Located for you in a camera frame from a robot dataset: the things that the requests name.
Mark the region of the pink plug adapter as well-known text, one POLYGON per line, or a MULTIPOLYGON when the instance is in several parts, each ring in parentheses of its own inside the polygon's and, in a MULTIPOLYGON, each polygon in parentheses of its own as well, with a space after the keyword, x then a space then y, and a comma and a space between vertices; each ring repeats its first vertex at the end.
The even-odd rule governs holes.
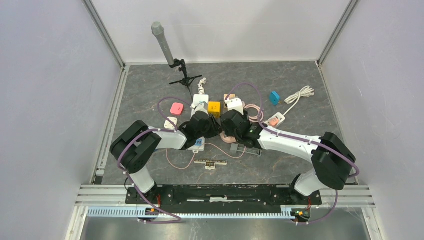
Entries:
POLYGON ((170 108, 170 113, 174 116, 180 116, 184 111, 184 105, 179 102, 174 102, 170 108))

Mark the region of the pink plug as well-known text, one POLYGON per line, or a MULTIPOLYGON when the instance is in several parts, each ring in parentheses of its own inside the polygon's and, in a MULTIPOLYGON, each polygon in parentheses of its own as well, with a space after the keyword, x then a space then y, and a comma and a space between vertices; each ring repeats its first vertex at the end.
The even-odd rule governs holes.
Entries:
POLYGON ((276 128, 279 125, 279 122, 280 122, 280 120, 277 117, 275 117, 275 118, 268 120, 267 124, 271 127, 276 128))

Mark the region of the white plug adapter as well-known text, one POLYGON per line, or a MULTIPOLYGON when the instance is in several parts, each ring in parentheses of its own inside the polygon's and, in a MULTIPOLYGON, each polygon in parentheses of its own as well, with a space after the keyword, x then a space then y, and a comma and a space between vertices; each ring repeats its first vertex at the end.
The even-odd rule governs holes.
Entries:
POLYGON ((178 128, 178 119, 176 117, 166 117, 164 122, 164 128, 168 130, 176 130, 178 128))

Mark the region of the tan cube adapter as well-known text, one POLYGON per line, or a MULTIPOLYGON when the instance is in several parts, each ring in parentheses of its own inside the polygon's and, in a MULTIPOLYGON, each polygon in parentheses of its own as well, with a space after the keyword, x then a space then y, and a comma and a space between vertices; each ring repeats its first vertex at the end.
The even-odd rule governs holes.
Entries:
POLYGON ((236 97, 236 95, 234 93, 225 94, 223 100, 226 102, 226 101, 229 101, 230 99, 235 98, 235 97, 236 97))

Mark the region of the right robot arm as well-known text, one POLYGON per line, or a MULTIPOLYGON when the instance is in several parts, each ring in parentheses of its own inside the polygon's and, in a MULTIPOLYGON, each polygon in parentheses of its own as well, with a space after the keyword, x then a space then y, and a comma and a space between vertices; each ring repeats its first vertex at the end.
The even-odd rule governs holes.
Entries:
POLYGON ((289 199, 295 204, 302 204, 312 193, 324 188, 341 191, 351 178, 356 159, 331 132, 308 136, 282 131, 263 123, 252 123, 246 113, 236 110, 224 113, 220 123, 225 134, 239 144, 289 154, 312 164, 311 170, 293 180, 288 191, 289 199))

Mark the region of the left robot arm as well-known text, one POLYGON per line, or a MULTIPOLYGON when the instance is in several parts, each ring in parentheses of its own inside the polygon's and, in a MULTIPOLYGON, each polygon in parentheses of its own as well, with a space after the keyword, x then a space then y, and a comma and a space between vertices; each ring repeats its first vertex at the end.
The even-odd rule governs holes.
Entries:
POLYGON ((151 204, 157 198, 156 183, 147 169, 153 153, 159 149, 187 150, 198 139, 214 138, 221 132, 216 118, 204 112, 195 113, 177 129, 153 128, 137 120, 111 144, 109 151, 118 168, 138 189, 139 199, 151 204))

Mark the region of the pink round socket tower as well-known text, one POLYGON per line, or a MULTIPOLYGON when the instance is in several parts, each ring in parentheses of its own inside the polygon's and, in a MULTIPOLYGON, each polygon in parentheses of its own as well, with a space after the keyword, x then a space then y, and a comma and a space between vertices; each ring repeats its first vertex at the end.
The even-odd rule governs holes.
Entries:
POLYGON ((224 132, 222 132, 220 134, 220 137, 221 137, 222 141, 227 143, 227 144, 234 144, 234 143, 237 142, 237 140, 234 137, 227 136, 224 132))

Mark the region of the long white power strip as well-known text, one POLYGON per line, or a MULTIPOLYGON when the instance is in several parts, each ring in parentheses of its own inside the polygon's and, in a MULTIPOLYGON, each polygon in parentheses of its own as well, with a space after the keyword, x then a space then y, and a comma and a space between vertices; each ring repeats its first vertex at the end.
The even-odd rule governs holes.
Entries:
MULTIPOLYGON (((195 94, 193 96, 192 104, 197 105, 200 102, 206 102, 209 103, 209 96, 207 94, 195 94)), ((202 152, 205 150, 205 142, 206 139, 204 137, 201 137, 195 141, 195 144, 190 147, 188 150, 192 151, 194 154, 198 154, 199 152, 202 152)))

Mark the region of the small white USB power strip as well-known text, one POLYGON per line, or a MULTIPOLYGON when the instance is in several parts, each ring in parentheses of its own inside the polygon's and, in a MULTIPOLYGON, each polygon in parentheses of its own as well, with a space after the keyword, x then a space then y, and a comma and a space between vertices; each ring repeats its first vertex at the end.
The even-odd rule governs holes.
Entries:
POLYGON ((277 112, 268 120, 266 120, 264 124, 273 128, 278 128, 285 120, 286 120, 286 117, 282 113, 277 112))

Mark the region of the light blue cube adapter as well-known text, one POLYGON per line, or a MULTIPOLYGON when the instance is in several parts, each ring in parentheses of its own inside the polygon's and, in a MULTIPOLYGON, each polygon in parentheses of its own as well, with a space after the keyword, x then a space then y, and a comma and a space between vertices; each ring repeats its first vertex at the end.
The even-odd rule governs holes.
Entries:
POLYGON ((272 91, 269 94, 269 101, 271 102, 272 105, 276 106, 280 103, 280 95, 276 92, 276 91, 272 91))

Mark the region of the yellow cube adapter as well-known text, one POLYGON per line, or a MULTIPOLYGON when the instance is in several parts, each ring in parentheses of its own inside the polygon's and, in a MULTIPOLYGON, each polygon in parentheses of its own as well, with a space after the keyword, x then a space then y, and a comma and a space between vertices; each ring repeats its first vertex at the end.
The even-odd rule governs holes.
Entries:
POLYGON ((219 101, 209 101, 207 111, 218 119, 221 116, 221 103, 219 101))

